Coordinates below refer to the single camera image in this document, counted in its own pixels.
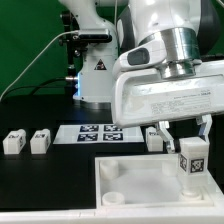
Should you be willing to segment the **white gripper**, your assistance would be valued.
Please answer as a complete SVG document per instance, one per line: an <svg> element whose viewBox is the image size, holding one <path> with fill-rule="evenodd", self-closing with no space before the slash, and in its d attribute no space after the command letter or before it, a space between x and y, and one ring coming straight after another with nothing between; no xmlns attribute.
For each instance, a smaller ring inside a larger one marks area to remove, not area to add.
<svg viewBox="0 0 224 224"><path fill-rule="evenodd" d="M209 142L210 114L224 113L224 60L204 62L195 70L195 76L174 80L162 80L156 69L121 74L112 90L113 123L119 127L156 123L166 151L173 154L175 144L168 121L199 116L198 135Z"/></svg>

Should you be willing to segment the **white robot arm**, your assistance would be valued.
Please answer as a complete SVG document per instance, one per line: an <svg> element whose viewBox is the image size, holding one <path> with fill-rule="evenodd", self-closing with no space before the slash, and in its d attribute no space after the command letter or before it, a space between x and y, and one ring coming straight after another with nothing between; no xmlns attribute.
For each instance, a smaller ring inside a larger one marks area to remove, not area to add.
<svg viewBox="0 0 224 224"><path fill-rule="evenodd" d="M76 100L109 105L120 127L155 125L169 151L172 121L194 118L208 136L224 112L224 60L204 59L219 37L210 0L59 1L78 23Z"/></svg>

